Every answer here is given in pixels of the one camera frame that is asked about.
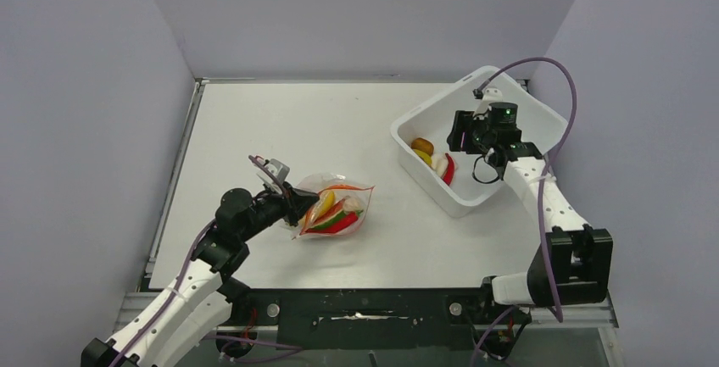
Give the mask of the yellow banana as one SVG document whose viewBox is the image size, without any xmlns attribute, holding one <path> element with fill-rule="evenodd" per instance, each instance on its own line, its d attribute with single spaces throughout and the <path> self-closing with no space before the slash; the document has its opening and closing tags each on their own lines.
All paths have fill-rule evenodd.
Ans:
<svg viewBox="0 0 719 367">
<path fill-rule="evenodd" d="M 336 197 L 333 190 L 324 190 L 319 195 L 319 200 L 316 205 L 312 208 L 311 216 L 309 217 L 310 223 L 314 223 L 321 216 L 326 214 L 330 208 L 335 204 Z"/>
</svg>

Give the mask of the watermelon slice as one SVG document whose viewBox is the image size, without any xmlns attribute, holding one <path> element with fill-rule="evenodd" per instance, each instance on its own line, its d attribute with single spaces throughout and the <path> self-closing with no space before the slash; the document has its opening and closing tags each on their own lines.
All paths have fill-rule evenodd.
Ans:
<svg viewBox="0 0 719 367">
<path fill-rule="evenodd" d="M 323 230 L 325 230 L 328 226 L 333 225 L 338 220 L 345 217 L 348 213 L 345 213 L 343 211 L 343 203 L 336 203 L 333 205 L 330 210 L 321 216 L 308 230 L 307 232 L 310 233 L 324 233 Z"/>
</svg>

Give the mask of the clear zip top bag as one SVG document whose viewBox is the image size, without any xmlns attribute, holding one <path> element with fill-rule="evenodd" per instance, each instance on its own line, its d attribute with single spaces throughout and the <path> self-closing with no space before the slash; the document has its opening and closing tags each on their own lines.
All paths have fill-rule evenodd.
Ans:
<svg viewBox="0 0 719 367">
<path fill-rule="evenodd" d="M 297 226 L 288 226 L 293 240 L 354 233 L 365 221 L 375 190 L 374 186 L 333 173 L 309 175 L 298 183 L 297 188 L 316 192 L 319 201 Z"/>
</svg>

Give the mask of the beige ginger piece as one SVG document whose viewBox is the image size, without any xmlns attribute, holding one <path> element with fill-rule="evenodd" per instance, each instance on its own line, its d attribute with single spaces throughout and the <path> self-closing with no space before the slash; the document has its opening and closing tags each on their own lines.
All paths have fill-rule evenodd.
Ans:
<svg viewBox="0 0 719 367">
<path fill-rule="evenodd" d="M 358 213 L 365 210 L 365 204 L 357 197 L 346 197 L 343 200 L 343 211 L 345 213 Z"/>
</svg>

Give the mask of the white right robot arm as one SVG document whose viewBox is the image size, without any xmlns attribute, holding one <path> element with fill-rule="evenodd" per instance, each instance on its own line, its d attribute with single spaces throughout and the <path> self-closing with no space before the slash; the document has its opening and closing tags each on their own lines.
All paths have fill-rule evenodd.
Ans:
<svg viewBox="0 0 719 367">
<path fill-rule="evenodd" d="M 514 103 L 493 102 L 485 112 L 456 111 L 447 138 L 453 151 L 475 154 L 495 170 L 537 218 L 540 245 L 524 273 L 494 276 L 477 298 L 477 311 L 501 320 L 510 305 L 558 309 L 600 303 L 608 294 L 613 240 L 578 214 L 552 179 L 538 147 L 522 139 Z"/>
</svg>

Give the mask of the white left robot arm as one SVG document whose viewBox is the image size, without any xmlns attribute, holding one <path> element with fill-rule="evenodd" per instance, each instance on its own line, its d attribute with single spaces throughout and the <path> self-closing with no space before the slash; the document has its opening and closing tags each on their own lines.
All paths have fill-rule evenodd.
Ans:
<svg viewBox="0 0 719 367">
<path fill-rule="evenodd" d="M 249 241 L 276 223 L 304 227 L 328 195 L 287 182 L 288 168 L 253 157 L 264 185 L 226 192 L 199 232 L 177 276 L 125 327 L 92 340 L 84 366 L 173 366 L 204 339 L 247 362 L 241 345 L 260 345 L 260 327 L 276 329 L 283 356 L 304 350 L 467 348 L 469 327 L 452 315 L 475 289 L 257 289 L 234 276 Z"/>
</svg>

